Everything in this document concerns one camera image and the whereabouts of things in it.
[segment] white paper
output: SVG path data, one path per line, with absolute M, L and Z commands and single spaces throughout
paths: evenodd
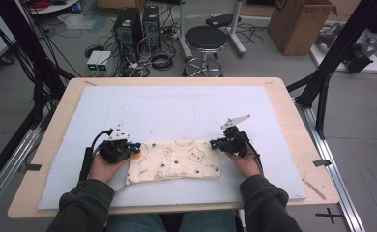
M 250 114 L 238 126 L 261 154 L 265 176 L 286 190 L 291 200 L 306 198 L 301 178 L 285 143 L 264 87 L 87 87 L 52 163 L 39 209 L 58 209 L 60 196 L 77 183 L 84 149 L 95 136 L 122 125 L 133 142 L 223 137 L 228 118 Z M 111 206 L 150 206 L 241 202 L 244 179 L 221 154 L 221 178 L 180 179 L 125 187 L 127 167 L 110 185 L 118 190 Z

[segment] cardboard box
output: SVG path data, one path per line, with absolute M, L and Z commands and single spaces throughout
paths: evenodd
M 138 8 L 143 13 L 146 0 L 98 0 L 98 8 L 104 11 L 115 13 L 122 8 Z
M 269 34 L 282 55 L 307 55 L 333 9 L 329 0 L 277 0 Z

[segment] wooden table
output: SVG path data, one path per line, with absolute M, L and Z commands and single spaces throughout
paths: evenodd
M 48 171 L 57 153 L 63 135 L 70 123 L 86 86 L 263 86 L 270 98 L 287 146 L 303 179 L 306 200 L 289 202 L 289 205 L 335 204 L 338 193 L 324 166 L 312 162 L 319 154 L 305 128 L 281 79 L 274 77 L 225 78 L 76 78 L 71 80 L 47 128 L 32 163 L 41 164 L 40 171 L 28 171 L 8 211 L 10 218 L 54 217 L 57 210 L 38 210 Z M 193 210 L 241 209 L 241 204 L 210 204 L 195 206 L 156 206 L 111 209 L 111 214 L 149 212 L 179 212 Z

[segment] tape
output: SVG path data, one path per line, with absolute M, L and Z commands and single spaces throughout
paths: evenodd
M 317 161 L 314 161 L 313 162 L 314 163 L 314 165 L 315 166 L 322 166 L 322 165 L 324 165 L 324 166 L 329 166 L 329 165 L 331 165 L 332 163 L 329 161 L 329 160 L 327 160 L 327 159 L 325 159 L 325 160 L 323 160 L 323 159 L 319 159 L 319 160 L 317 160 Z
M 41 170 L 41 165 L 40 164 L 28 164 L 26 166 L 27 171 L 39 171 Z

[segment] jeans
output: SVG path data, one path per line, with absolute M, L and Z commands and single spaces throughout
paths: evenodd
M 165 232 L 160 215 L 110 216 L 106 232 Z M 179 232 L 235 232 L 233 211 L 194 212 L 183 215 Z

